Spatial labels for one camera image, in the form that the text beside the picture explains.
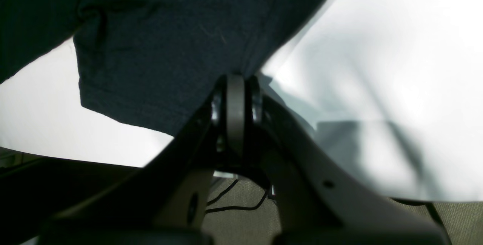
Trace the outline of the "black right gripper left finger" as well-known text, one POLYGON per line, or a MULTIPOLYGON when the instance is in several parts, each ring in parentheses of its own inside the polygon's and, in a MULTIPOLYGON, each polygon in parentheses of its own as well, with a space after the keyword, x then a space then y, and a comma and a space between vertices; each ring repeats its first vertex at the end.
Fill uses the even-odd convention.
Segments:
POLYGON ((245 80, 222 77, 171 143, 122 183, 62 212, 50 245, 212 245, 201 231, 214 171, 240 166, 245 80))

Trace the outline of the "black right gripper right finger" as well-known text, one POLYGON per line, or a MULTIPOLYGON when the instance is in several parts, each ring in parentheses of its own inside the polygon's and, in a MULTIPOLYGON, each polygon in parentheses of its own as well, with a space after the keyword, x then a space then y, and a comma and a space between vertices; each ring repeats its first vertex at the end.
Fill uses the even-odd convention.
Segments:
POLYGON ((282 232, 274 245, 449 244, 440 225, 345 173, 257 78, 246 81, 245 92, 245 155, 275 189, 282 232))

